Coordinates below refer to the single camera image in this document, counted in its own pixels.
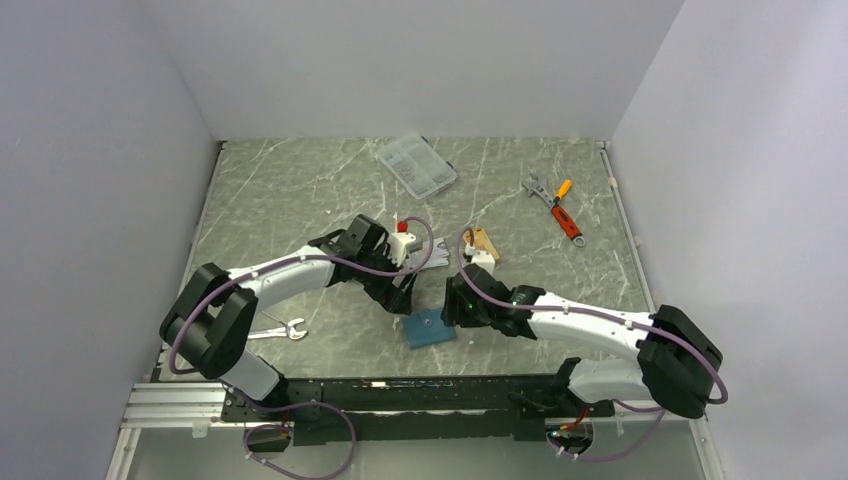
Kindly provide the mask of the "blue card holder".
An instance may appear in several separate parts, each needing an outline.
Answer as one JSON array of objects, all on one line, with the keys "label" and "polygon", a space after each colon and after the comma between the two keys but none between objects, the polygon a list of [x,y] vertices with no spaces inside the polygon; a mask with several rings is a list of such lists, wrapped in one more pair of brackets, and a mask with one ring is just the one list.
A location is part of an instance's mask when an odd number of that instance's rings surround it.
[{"label": "blue card holder", "polygon": [[442,308],[422,309],[402,319],[410,349],[420,349],[456,338],[455,328],[443,322],[442,312]]}]

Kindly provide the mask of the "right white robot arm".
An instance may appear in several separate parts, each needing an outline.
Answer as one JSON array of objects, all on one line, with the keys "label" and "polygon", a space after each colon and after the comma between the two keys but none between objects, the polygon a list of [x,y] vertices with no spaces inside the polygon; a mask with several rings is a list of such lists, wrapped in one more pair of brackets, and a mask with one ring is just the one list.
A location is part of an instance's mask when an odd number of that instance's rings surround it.
[{"label": "right white robot arm", "polygon": [[446,280],[442,320],[507,337],[576,341],[609,354],[607,360],[564,361],[550,391],[564,415],[600,401],[647,400],[698,419],[708,406],[729,399],[719,374],[721,351],[675,306],[663,304],[654,312],[595,307],[541,287],[508,288],[470,264]]}]

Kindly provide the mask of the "silver credit card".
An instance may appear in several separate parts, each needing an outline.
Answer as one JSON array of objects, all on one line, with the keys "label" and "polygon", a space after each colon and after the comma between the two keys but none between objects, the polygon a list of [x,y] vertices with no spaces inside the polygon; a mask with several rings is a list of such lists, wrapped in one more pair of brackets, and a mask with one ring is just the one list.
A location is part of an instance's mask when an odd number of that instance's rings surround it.
[{"label": "silver credit card", "polygon": [[435,246],[431,249],[430,254],[426,256],[430,246],[428,241],[424,241],[419,250],[411,252],[407,256],[404,267],[406,269],[412,269],[420,264],[423,265],[422,269],[448,266],[450,263],[450,253],[447,250],[445,240],[442,237],[437,237],[434,239],[434,242]]}]

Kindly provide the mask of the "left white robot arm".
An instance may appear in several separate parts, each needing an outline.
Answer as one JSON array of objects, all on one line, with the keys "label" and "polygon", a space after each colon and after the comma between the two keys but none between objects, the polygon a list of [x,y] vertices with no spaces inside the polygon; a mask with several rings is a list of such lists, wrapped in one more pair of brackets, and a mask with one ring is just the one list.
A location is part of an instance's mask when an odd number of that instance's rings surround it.
[{"label": "left white robot arm", "polygon": [[388,230],[359,214],[347,228],[274,260],[230,270],[215,263],[198,267],[159,329],[169,347],[170,372],[219,381],[248,399],[261,419],[279,417],[291,402],[289,381],[248,350],[255,316],[296,295],[350,281],[385,311],[410,314],[411,290],[423,266],[407,260],[434,246],[409,232],[411,221],[405,218]]}]

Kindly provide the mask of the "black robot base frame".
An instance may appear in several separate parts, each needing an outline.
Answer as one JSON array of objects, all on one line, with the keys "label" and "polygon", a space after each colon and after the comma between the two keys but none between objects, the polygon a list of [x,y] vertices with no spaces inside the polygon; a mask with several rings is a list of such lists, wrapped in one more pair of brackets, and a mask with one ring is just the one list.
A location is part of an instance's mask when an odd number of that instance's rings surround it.
[{"label": "black robot base frame", "polygon": [[359,441],[509,437],[542,441],[557,422],[588,424],[615,413],[611,401],[584,404],[551,375],[385,379],[292,379],[286,415],[251,408],[226,393],[225,424],[287,420],[296,446]]}]

